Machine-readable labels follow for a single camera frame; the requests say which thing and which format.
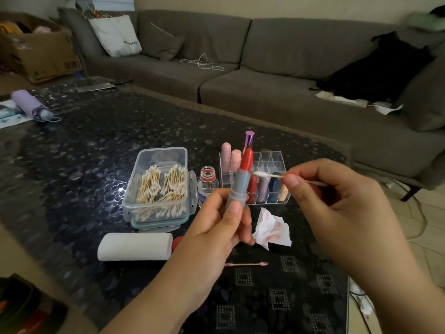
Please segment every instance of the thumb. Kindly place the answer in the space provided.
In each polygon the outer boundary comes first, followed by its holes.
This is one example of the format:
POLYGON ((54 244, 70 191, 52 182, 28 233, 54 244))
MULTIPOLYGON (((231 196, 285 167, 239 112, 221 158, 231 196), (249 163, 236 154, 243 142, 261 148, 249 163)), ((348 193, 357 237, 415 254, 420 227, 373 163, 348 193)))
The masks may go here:
POLYGON ((237 200, 230 203, 228 209, 222 216, 222 219, 210 231, 210 235, 224 242, 229 242, 238 230, 242 216, 242 205, 237 200))
POLYGON ((317 196, 312 187, 303 178, 287 174, 283 178, 292 197, 297 201, 309 224, 318 224, 327 219, 331 209, 317 196))

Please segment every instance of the rolled white towel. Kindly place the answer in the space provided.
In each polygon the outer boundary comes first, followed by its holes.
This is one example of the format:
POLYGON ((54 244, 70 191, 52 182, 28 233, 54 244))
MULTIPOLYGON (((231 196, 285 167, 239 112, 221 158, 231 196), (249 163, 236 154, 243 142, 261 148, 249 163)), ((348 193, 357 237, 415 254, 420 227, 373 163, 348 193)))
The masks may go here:
POLYGON ((108 233, 97 249, 99 261, 167 260, 171 256, 170 233, 108 233))

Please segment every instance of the cotton swab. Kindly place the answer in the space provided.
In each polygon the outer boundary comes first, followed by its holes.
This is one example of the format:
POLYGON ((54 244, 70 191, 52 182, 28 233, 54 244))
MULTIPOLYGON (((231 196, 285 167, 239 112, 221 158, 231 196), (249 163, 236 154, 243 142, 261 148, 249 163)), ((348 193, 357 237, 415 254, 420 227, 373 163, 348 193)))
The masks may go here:
MULTIPOLYGON (((263 171, 255 171, 253 174, 254 174, 255 176, 258 176, 258 177, 275 177, 275 178, 284 178, 284 176, 279 176, 279 175, 277 175, 277 174, 270 174, 270 173, 263 172, 263 171)), ((324 182, 317 182, 317 181, 314 181, 314 180, 307 180, 307 182, 310 183, 310 184, 317 185, 317 186, 327 187, 327 184, 324 183, 324 182)))
POLYGON ((227 263, 224 265, 224 267, 233 267, 233 266, 267 266, 269 265, 268 262, 262 261, 259 262, 258 264, 232 264, 232 263, 227 263))

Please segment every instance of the hand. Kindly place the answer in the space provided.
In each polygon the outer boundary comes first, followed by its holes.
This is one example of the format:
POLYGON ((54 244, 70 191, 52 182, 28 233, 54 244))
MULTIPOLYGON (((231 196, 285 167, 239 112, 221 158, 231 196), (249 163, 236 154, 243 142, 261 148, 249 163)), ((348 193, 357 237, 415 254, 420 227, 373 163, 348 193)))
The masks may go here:
POLYGON ((198 309, 240 241, 254 244, 250 209, 234 201, 224 213, 229 189, 214 190, 205 200, 155 284, 175 290, 176 303, 188 314, 198 309))
POLYGON ((291 168, 283 182, 306 216, 320 247, 364 289, 400 284, 420 272, 379 183, 318 159, 291 168), (321 180, 328 190, 308 184, 321 180))

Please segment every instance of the sofa leg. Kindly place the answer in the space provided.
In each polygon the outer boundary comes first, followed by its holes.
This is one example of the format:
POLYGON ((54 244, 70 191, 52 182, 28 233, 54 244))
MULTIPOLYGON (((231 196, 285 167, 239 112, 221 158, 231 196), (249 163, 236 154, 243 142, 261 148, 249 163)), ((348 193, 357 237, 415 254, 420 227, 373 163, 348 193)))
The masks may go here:
POLYGON ((409 185, 409 191, 407 192, 407 194, 401 199, 402 202, 407 202, 408 199, 410 199, 412 196, 414 196, 417 192, 419 192, 420 187, 414 186, 414 185, 409 185))

